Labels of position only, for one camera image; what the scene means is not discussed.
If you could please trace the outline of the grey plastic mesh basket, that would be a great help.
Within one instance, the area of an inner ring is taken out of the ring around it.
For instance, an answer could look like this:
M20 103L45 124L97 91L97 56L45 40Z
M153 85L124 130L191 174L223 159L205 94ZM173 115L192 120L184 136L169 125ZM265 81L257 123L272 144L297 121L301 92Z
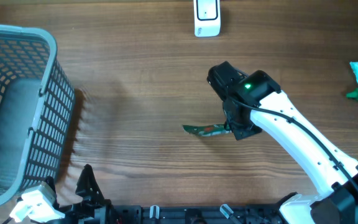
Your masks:
M55 38L0 25L0 206L58 175L74 105Z

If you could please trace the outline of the green snack packet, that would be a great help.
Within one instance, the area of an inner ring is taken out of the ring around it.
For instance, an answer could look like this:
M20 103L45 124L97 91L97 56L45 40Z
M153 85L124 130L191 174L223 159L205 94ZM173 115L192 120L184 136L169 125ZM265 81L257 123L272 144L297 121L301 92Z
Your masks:
M182 127L186 133L201 137L232 133L230 129L225 128L224 124L212 124L208 126L183 125Z

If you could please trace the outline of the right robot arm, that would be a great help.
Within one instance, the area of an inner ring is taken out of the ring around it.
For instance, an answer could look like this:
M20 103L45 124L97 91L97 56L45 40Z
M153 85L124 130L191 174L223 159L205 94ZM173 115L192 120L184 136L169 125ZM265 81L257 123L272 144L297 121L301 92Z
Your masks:
M265 72L223 62L207 81L223 102L224 127L237 140L265 131L291 155L317 193L295 193L278 207L287 223L358 223L358 161L342 152L293 105Z

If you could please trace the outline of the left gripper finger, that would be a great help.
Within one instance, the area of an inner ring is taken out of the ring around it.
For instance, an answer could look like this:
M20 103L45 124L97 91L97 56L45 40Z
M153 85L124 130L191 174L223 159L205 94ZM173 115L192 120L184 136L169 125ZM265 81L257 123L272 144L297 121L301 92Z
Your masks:
M97 184L93 168L86 164L76 184L75 194L90 202L104 202L103 194Z
M54 178L48 176L45 178L44 182L46 183L46 188L48 188L51 193L56 194Z

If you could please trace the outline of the white barcode scanner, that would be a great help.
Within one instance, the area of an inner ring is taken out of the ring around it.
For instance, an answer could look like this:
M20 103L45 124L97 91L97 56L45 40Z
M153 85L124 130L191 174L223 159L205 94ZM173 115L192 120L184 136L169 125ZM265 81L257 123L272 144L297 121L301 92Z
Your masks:
M220 0L193 0L195 36L215 37L221 30Z

